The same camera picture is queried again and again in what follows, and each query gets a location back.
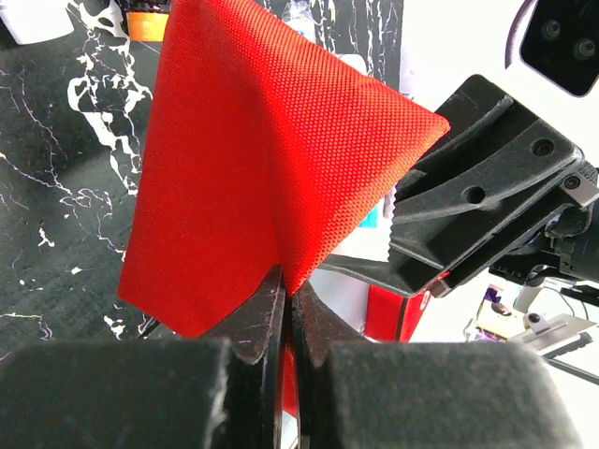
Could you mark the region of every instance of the marble surface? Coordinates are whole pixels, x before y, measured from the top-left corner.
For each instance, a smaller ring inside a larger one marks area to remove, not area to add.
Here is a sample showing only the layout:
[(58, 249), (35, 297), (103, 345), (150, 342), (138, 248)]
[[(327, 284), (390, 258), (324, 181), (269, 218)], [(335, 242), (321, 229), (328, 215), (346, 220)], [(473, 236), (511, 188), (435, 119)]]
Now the marble surface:
[[(281, 16), (286, 0), (258, 0)], [(316, 38), (399, 89), (402, 0), (312, 0)], [(0, 23), (0, 359), (40, 340), (131, 339), (116, 296), (160, 45), (114, 0), (69, 0), (75, 32), (17, 46)]]

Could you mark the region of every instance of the screw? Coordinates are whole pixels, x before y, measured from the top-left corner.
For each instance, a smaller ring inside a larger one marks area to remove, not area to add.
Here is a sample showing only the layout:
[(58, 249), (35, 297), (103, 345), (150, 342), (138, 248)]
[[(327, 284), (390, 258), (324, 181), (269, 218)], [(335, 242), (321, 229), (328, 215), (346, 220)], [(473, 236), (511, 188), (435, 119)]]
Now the screw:
[(588, 39), (580, 39), (574, 46), (574, 57), (579, 61), (586, 61), (595, 54), (595, 43)]
[(553, 153), (553, 142), (542, 138), (537, 140), (533, 145), (533, 154), (538, 157), (549, 156)]
[(580, 186), (580, 179), (577, 176), (570, 176), (563, 182), (563, 186), (568, 190), (577, 189)]
[(543, 38), (546, 41), (551, 42), (552, 40), (555, 40), (558, 38), (561, 30), (562, 30), (562, 28), (561, 28), (559, 22), (554, 21), (554, 20), (546, 21), (543, 24), (543, 29), (542, 29)]

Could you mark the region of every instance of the folded red cloth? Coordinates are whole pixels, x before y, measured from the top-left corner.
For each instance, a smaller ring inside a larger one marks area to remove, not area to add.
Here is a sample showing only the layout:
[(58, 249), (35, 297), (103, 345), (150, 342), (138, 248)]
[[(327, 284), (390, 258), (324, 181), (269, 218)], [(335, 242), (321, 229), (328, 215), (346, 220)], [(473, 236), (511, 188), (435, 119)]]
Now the folded red cloth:
[(252, 0), (174, 2), (119, 294), (185, 337), (293, 294), (447, 129)]

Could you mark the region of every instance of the red fabric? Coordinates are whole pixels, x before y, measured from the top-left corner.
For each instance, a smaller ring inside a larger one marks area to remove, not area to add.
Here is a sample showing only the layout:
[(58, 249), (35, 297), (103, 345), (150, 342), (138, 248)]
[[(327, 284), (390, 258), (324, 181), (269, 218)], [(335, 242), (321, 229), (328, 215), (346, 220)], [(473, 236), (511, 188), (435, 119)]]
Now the red fabric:
[[(410, 341), (430, 297), (429, 291), (424, 291), (410, 298), (403, 314), (400, 342)], [(403, 302), (404, 299), (400, 295), (372, 285), (366, 309), (366, 326), (364, 328), (366, 336), (379, 341), (398, 341), (397, 328)]]
[(448, 129), (252, 0), (174, 2), (119, 293), (185, 337), (293, 294)]

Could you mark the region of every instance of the red object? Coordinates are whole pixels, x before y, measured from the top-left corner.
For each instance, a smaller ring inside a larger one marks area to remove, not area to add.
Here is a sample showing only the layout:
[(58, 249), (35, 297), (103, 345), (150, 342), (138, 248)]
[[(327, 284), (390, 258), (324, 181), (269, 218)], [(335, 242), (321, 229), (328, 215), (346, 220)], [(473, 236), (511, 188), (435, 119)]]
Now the red object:
[[(366, 310), (366, 336), (380, 341), (407, 343), (412, 338), (430, 297), (431, 293), (426, 290), (410, 298), (402, 311), (405, 301), (403, 297), (372, 285)], [(400, 323), (402, 327), (398, 336)]]
[(447, 130), (252, 0), (174, 2), (119, 294), (190, 338), (293, 294)]

